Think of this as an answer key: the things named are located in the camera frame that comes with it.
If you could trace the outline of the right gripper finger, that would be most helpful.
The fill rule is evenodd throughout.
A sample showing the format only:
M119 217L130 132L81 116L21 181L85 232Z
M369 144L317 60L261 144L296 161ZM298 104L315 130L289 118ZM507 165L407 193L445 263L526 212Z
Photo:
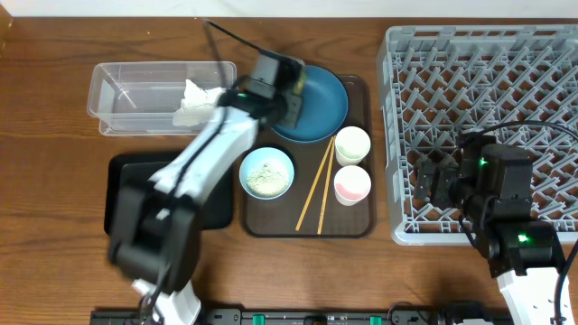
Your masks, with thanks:
M416 173L415 198L425 200L434 182L436 164L426 155L422 155L414 165Z
M456 162L455 158L450 155L446 154L441 161L437 163L437 167L439 169L455 169L459 168L459 164Z

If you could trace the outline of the pink cup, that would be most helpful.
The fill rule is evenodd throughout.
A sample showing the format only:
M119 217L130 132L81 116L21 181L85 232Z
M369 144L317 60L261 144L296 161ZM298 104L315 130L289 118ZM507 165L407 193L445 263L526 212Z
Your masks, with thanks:
M357 165L341 167L335 174L333 187L337 201L352 206L365 199L371 190L369 174Z

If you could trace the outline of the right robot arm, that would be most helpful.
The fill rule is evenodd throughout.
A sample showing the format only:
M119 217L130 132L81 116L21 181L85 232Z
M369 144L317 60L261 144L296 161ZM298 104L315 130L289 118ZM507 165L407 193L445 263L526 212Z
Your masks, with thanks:
M572 324L565 255L554 227L531 214L528 151L492 135L461 135L461 159L415 164L415 198L458 209L470 244L485 258L516 324Z

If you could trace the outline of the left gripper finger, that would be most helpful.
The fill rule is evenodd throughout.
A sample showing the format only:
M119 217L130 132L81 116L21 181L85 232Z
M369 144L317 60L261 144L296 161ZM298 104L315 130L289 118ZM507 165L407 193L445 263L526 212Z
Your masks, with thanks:
M294 93L287 93L285 95L285 102L287 110L284 117L279 121L279 125L295 129L303 109L303 96Z
M302 71L305 72L305 62L301 59L296 58L289 58L288 59L288 67L289 67L289 86L288 90L291 93L294 93L294 86L301 74Z

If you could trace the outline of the yellow snack wrapper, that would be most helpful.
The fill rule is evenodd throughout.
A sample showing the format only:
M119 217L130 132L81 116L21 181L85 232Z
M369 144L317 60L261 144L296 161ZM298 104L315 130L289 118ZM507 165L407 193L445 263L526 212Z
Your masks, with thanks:
M301 95L303 93L303 87L304 87L305 81L306 81L306 74L304 71L302 71L295 86L294 86L294 94Z

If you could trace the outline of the white napkin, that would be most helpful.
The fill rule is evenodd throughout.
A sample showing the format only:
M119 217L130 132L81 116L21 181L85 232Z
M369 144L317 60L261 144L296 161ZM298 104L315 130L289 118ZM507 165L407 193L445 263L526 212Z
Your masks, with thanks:
M185 90L180 107L172 114L175 126L196 126L208 122L224 88L200 88L190 79L185 80Z

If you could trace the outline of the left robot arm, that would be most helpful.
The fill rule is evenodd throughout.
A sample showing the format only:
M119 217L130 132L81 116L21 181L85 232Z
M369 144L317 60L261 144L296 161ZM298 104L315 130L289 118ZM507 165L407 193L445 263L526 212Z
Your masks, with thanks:
M148 180L117 193L107 257L143 288L138 324L192 324L200 302L191 288L200 252L202 207L233 162L265 125L296 125L305 64L275 53L259 56L212 103L198 136Z

